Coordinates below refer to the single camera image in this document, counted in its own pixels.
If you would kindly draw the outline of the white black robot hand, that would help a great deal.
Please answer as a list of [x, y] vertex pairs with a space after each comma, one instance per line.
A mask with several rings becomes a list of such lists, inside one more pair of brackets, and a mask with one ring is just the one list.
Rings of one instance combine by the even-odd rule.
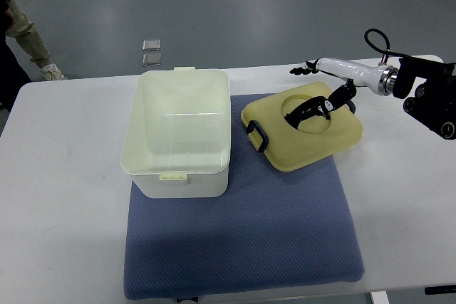
[[386, 64], [369, 67], [352, 61], [320, 58], [306, 61], [290, 70], [293, 75], [309, 75], [318, 72], [340, 78], [346, 83], [327, 98], [322, 95], [313, 97], [286, 114], [284, 119], [294, 128], [314, 116], [330, 120], [333, 111], [350, 104], [351, 99], [356, 96], [358, 87], [367, 87], [376, 95], [390, 95], [393, 92], [398, 69]]

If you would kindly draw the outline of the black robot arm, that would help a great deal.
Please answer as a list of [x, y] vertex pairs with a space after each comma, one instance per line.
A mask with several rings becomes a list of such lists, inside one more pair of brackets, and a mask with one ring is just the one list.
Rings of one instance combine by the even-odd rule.
[[382, 54], [382, 66], [391, 56], [399, 58], [400, 67], [387, 71], [376, 82], [380, 94], [403, 99], [407, 114], [443, 139], [454, 140], [455, 64], [393, 52], [388, 37], [376, 28], [368, 29], [364, 40]]

